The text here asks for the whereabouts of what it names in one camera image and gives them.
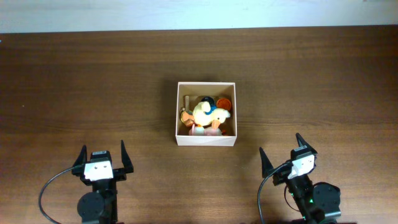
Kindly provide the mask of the pink square wooden box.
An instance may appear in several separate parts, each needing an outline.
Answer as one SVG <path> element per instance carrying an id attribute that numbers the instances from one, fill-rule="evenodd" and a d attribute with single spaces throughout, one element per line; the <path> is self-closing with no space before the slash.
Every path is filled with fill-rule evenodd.
<path id="1" fill-rule="evenodd" d="M 180 120 L 180 110 L 184 107 L 183 97 L 190 98 L 190 110 L 193 111 L 205 96 L 227 98 L 232 102 L 231 117 L 219 126 L 226 130 L 227 136 L 190 136 L 192 127 L 186 127 Z M 238 135 L 236 117 L 236 88 L 234 83 L 226 82 L 179 82 L 177 88 L 177 107 L 175 137 L 179 146 L 233 146 Z"/>

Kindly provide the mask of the black round disc toy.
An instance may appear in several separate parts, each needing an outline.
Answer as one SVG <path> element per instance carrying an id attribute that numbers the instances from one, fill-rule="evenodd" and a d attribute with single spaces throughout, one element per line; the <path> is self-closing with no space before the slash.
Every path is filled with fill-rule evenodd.
<path id="1" fill-rule="evenodd" d="M 212 98 L 210 96 L 203 97 L 201 99 L 201 101 L 207 101 L 207 102 L 209 102 L 210 105 L 213 105 L 213 106 L 216 104 L 214 98 Z"/>

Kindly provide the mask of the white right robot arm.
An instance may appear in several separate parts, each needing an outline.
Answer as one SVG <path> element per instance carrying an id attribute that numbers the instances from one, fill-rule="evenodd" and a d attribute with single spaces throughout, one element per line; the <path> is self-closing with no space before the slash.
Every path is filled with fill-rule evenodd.
<path id="1" fill-rule="evenodd" d="M 289 192 L 300 212 L 301 219 L 293 223 L 336 223 L 341 216 L 339 187 L 327 182 L 314 184 L 308 175 L 316 168 L 318 152 L 299 134 L 295 134 L 298 147 L 291 150 L 290 159 L 274 167 L 263 148 L 259 148 L 262 177 L 257 191 L 257 207 L 262 223 L 265 219 L 261 208 L 261 192 L 267 180 L 277 186 L 285 184 L 284 192 Z"/>

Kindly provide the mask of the yellow rattle drum toy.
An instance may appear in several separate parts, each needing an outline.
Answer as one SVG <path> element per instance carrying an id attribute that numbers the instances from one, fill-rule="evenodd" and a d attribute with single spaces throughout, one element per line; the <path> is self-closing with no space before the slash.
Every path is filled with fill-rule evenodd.
<path id="1" fill-rule="evenodd" d="M 184 107 L 180 110 L 180 120 L 186 127 L 192 127 L 194 119 L 190 110 L 190 98 L 188 95 L 183 97 Z"/>

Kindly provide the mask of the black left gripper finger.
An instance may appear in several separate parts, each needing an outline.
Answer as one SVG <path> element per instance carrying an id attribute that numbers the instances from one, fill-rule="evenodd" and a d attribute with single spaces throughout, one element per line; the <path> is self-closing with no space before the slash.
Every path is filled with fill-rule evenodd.
<path id="1" fill-rule="evenodd" d="M 134 172 L 134 166 L 131 162 L 131 159 L 127 153 L 124 141 L 121 140 L 121 161 L 124 167 L 125 173 L 133 173 Z"/>
<path id="2" fill-rule="evenodd" d="M 73 164 L 72 174 L 82 175 L 84 173 L 85 164 L 87 162 L 87 148 L 83 145 L 79 156 L 77 157 L 75 163 Z"/>

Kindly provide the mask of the yellow plush duck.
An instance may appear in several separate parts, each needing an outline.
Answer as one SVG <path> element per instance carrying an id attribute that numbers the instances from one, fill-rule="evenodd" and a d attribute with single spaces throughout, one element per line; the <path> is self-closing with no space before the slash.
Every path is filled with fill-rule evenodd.
<path id="1" fill-rule="evenodd" d="M 194 107 L 191 114 L 184 111 L 181 115 L 183 122 L 193 121 L 199 126 L 211 126 L 213 129 L 218 129 L 231 114 L 228 110 L 211 106 L 208 101 L 201 101 Z"/>

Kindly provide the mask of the white duck toy pink hat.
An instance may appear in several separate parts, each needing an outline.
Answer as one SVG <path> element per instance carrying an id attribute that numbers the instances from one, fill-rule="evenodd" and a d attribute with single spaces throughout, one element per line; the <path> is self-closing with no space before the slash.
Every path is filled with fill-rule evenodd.
<path id="1" fill-rule="evenodd" d="M 211 126 L 204 128 L 195 124 L 192 125 L 188 134 L 190 136 L 227 136 L 226 130 L 221 130 L 220 128 L 213 129 Z"/>

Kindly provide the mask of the orange round disc toy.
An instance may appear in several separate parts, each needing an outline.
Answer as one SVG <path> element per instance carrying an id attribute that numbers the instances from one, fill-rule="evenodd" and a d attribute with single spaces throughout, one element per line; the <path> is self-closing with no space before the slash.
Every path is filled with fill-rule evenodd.
<path id="1" fill-rule="evenodd" d="M 226 111 L 231 111 L 233 107 L 232 102 L 227 98 L 219 98 L 216 102 L 216 106 Z"/>

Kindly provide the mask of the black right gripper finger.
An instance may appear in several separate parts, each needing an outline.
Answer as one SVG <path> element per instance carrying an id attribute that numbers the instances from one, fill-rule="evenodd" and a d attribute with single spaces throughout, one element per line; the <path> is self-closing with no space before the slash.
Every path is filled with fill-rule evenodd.
<path id="1" fill-rule="evenodd" d="M 295 136 L 299 147 L 305 147 L 305 149 L 308 149 L 312 154 L 318 154 L 318 152 L 311 145 L 309 145 L 309 143 L 306 142 L 306 140 L 304 140 L 299 133 L 296 133 Z"/>
<path id="2" fill-rule="evenodd" d="M 262 147 L 259 148 L 259 153 L 261 157 L 262 177 L 265 179 L 266 177 L 270 176 L 271 173 L 274 171 L 274 166 L 270 162 Z"/>

